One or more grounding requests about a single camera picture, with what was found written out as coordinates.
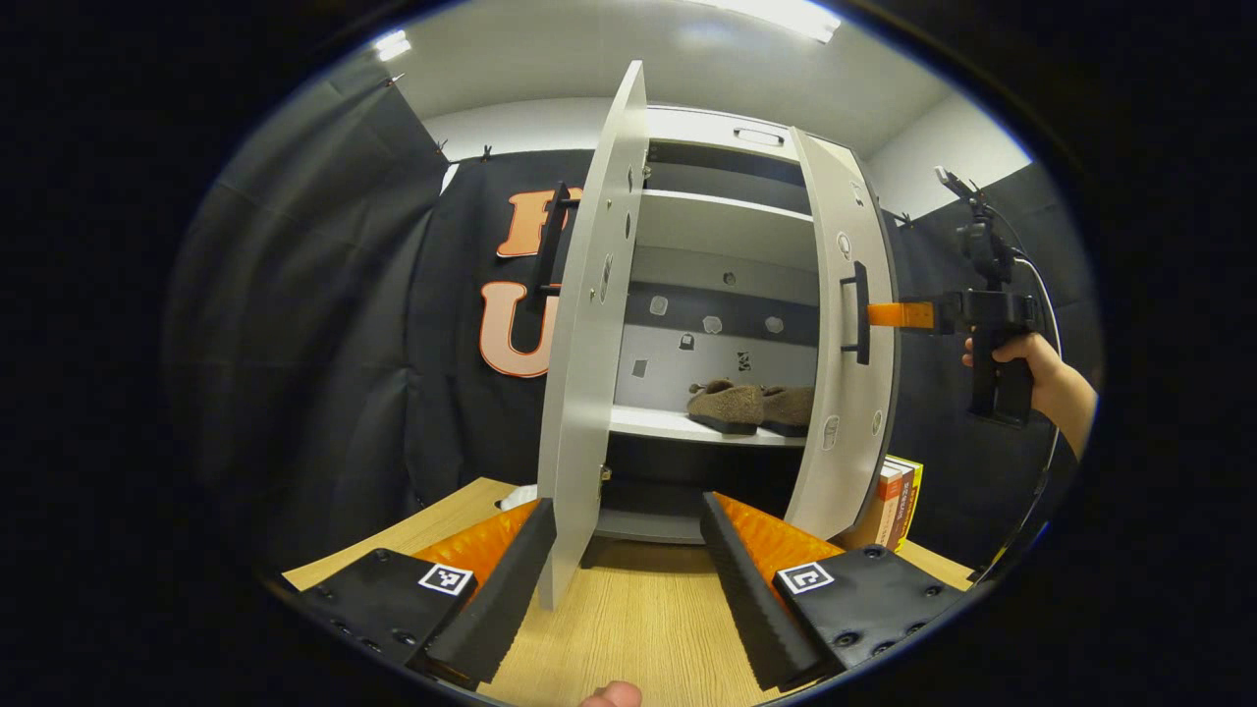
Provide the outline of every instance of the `hand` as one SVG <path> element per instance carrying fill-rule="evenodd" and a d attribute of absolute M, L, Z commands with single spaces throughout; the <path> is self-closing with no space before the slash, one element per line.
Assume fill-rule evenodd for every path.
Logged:
<path fill-rule="evenodd" d="M 579 707 L 641 707 L 641 691 L 623 681 L 611 681 L 581 701 Z"/>
<path fill-rule="evenodd" d="M 962 356 L 960 361 L 972 367 L 972 338 L 965 340 L 964 348 L 968 353 Z M 1038 333 L 1019 336 L 992 351 L 991 357 L 999 364 L 1026 359 L 1035 377 L 1029 398 L 1031 408 L 1047 415 L 1070 443 L 1073 455 L 1082 457 L 1099 400 L 1095 389 L 1082 374 L 1061 361 L 1052 345 Z"/>
<path fill-rule="evenodd" d="M 973 340 L 964 340 L 964 350 L 968 351 L 960 361 L 973 367 Z M 1031 390 L 1029 406 L 1048 415 L 1055 399 L 1058 398 L 1056 387 L 1061 382 L 1061 367 L 1065 362 L 1056 355 L 1056 350 L 1046 338 L 1036 332 L 1004 343 L 991 352 L 991 357 L 998 364 L 1007 364 L 1013 359 L 1026 359 L 1029 365 L 1029 374 L 1035 377 L 1035 387 Z"/>

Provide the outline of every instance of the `brown fuzzy slipper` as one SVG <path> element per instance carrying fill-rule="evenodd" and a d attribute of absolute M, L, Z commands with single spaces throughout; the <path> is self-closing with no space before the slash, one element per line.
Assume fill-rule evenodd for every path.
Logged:
<path fill-rule="evenodd" d="M 763 395 L 755 385 L 733 385 L 716 379 L 706 385 L 691 385 L 699 392 L 685 405 L 688 416 L 724 434 L 755 434 L 764 420 Z"/>
<path fill-rule="evenodd" d="M 782 387 L 774 385 L 764 389 L 764 421 L 759 426 L 776 431 L 782 437 L 807 437 L 807 425 L 812 420 L 812 387 Z"/>

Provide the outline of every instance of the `finger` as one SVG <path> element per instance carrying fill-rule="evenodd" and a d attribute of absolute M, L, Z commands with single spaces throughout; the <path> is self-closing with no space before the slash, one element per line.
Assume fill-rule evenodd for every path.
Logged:
<path fill-rule="evenodd" d="M 1029 336 L 1018 336 L 991 352 L 991 357 L 1001 364 L 1007 364 L 1013 359 L 1024 359 L 1029 355 L 1033 340 Z"/>
<path fill-rule="evenodd" d="M 615 707 L 641 707 L 641 691 L 628 682 L 611 681 L 602 688 L 602 697 Z"/>

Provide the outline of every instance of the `wooden table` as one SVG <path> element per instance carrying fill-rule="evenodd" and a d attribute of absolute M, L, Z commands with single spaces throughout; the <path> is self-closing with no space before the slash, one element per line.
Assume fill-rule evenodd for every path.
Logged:
<path fill-rule="evenodd" d="M 412 554 L 499 513 L 514 486 L 476 479 L 362 542 L 284 572 L 310 587 L 376 547 Z M 900 556 L 965 590 L 969 570 L 909 541 Z M 755 684 L 720 580 L 704 547 L 615 542 L 577 571 L 556 611 L 537 594 L 493 683 L 479 692 L 527 707 L 574 707 L 610 681 L 628 681 L 652 707 L 738 707 L 773 699 Z"/>

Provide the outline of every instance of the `sticker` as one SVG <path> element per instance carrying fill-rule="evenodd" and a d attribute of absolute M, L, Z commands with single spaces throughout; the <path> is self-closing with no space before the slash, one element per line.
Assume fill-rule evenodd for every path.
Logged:
<path fill-rule="evenodd" d="M 838 250 L 842 252 L 843 258 L 851 259 L 851 239 L 841 230 L 838 231 Z"/>
<path fill-rule="evenodd" d="M 791 594 L 812 591 L 818 586 L 825 586 L 833 581 L 830 572 L 826 572 L 825 567 L 816 562 L 808 562 L 788 570 L 781 570 L 777 574 L 781 575 Z"/>
<path fill-rule="evenodd" d="M 458 567 L 450 567 L 449 565 L 436 564 L 432 565 L 431 570 L 427 570 L 427 574 L 424 575 L 424 579 L 419 580 L 419 584 L 420 586 L 435 589 L 436 591 L 449 594 L 450 596 L 458 596 L 470 580 L 470 570 L 460 570 Z"/>
<path fill-rule="evenodd" d="M 611 260 L 615 259 L 615 253 L 607 253 L 607 259 L 602 262 L 602 288 L 598 289 L 598 302 L 607 301 L 607 282 L 611 279 Z"/>
<path fill-rule="evenodd" d="M 828 452 L 833 449 L 833 443 L 838 440 L 838 416 L 830 415 L 825 420 L 825 442 L 821 443 L 821 449 Z"/>

